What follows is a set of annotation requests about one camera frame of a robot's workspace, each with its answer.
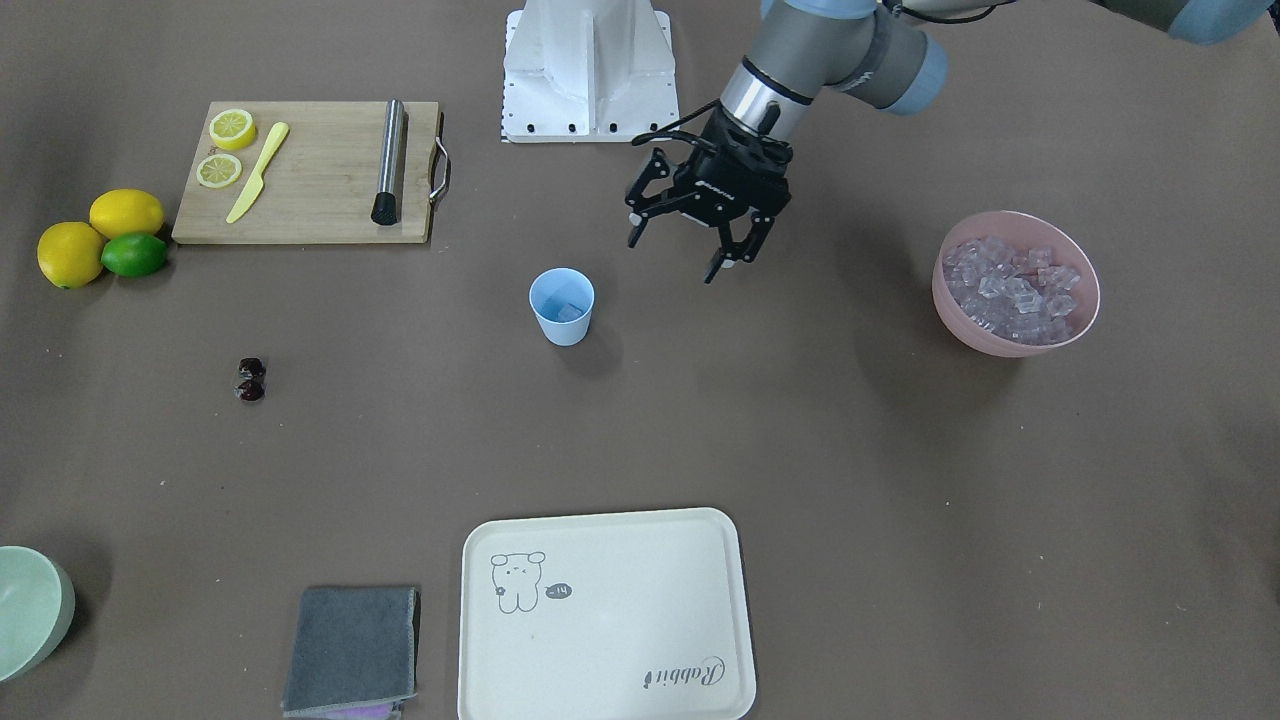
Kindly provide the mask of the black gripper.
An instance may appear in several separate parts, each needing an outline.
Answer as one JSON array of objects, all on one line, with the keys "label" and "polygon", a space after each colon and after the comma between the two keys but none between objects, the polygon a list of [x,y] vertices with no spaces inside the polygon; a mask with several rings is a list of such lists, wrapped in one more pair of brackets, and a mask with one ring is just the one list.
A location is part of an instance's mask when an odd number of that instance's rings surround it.
[{"label": "black gripper", "polygon": [[[625,195],[632,225],[627,247],[637,246],[652,217],[678,213],[716,229],[718,249],[704,272],[705,284],[723,268],[753,263],[791,199],[785,174],[794,159],[792,147],[755,135],[722,108],[701,108],[664,128],[640,133],[630,143],[659,140],[685,142],[691,152],[673,164],[657,147],[643,163]],[[750,215],[748,233],[735,240],[730,224],[744,215]]]}]

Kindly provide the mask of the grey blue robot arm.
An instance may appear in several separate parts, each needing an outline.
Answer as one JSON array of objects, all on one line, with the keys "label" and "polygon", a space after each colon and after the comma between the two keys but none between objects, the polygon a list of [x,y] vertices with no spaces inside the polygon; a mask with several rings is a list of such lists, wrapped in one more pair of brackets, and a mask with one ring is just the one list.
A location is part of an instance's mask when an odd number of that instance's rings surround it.
[{"label": "grey blue robot arm", "polygon": [[963,193],[1051,192],[1083,167],[1117,187],[1112,164],[1164,111],[1229,100],[1238,69],[1222,46],[1257,40],[1275,1],[1047,3],[1029,26],[969,33],[963,55],[992,60],[987,79],[947,88],[950,59],[929,27],[972,28],[1001,1],[765,1],[750,49],[722,94],[653,127],[654,143],[625,201],[637,245],[660,217],[716,234],[704,279],[754,263],[771,237],[877,246],[891,220],[915,225]]}]

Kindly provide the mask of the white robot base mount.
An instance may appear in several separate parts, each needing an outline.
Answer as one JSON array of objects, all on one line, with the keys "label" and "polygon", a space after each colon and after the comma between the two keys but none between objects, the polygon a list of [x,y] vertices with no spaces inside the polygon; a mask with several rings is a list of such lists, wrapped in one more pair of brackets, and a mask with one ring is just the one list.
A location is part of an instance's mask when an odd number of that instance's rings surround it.
[{"label": "white robot base mount", "polygon": [[667,13],[649,1],[526,1],[504,22],[500,138],[627,143],[676,120]]}]

